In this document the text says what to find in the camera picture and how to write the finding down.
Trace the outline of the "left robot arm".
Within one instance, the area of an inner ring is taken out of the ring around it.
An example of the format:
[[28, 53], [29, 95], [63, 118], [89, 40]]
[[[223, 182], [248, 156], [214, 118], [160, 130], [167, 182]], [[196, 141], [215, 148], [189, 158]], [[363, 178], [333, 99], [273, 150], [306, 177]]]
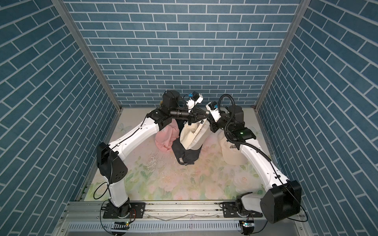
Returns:
[[100, 143], [96, 148], [97, 167], [105, 178], [113, 207], [127, 208], [130, 201], [124, 178], [128, 173], [126, 157], [147, 138], [155, 135], [169, 125], [173, 119], [196, 123], [207, 119], [208, 114], [198, 107], [203, 96], [192, 92], [184, 99], [179, 92], [167, 90], [162, 102], [150, 111], [144, 120], [121, 138], [109, 144]]

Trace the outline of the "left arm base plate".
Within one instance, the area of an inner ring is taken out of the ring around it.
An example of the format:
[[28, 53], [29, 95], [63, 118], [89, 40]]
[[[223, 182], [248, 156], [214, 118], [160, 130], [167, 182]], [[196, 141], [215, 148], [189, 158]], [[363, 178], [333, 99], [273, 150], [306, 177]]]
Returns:
[[131, 220], [143, 218], [145, 206], [145, 202], [126, 202], [120, 207], [115, 207], [108, 201], [101, 207], [102, 217], [104, 219], [129, 218]]

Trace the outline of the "beige Colorado cap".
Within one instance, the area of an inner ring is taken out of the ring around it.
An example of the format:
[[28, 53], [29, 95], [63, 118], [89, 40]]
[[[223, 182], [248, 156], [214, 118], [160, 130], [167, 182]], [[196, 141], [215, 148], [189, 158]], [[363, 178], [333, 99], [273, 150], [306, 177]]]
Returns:
[[246, 156], [237, 149], [236, 145], [227, 141], [223, 130], [217, 131], [217, 138], [223, 159], [228, 165], [240, 166], [249, 163]]
[[206, 119], [191, 125], [185, 124], [180, 134], [180, 143], [186, 150], [198, 150], [211, 134], [210, 123]]

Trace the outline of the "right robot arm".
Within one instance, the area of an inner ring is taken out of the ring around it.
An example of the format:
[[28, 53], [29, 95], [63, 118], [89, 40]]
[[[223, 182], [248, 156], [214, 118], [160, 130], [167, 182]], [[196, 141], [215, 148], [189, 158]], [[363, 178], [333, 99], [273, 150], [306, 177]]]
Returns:
[[265, 190], [264, 196], [247, 192], [238, 197], [236, 204], [241, 215], [258, 212], [270, 223], [290, 218], [301, 211], [302, 187], [290, 181], [266, 155], [255, 134], [245, 126], [240, 106], [231, 105], [226, 111], [216, 102], [206, 105], [212, 131], [223, 130], [227, 141], [234, 145], [256, 170]]

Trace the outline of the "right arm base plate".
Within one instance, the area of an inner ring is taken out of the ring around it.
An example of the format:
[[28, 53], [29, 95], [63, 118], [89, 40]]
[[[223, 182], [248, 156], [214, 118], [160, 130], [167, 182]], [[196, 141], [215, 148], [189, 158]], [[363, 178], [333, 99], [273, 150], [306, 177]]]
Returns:
[[219, 207], [222, 210], [224, 218], [261, 218], [263, 214], [261, 212], [245, 210], [242, 208], [241, 204], [236, 202], [221, 202]]

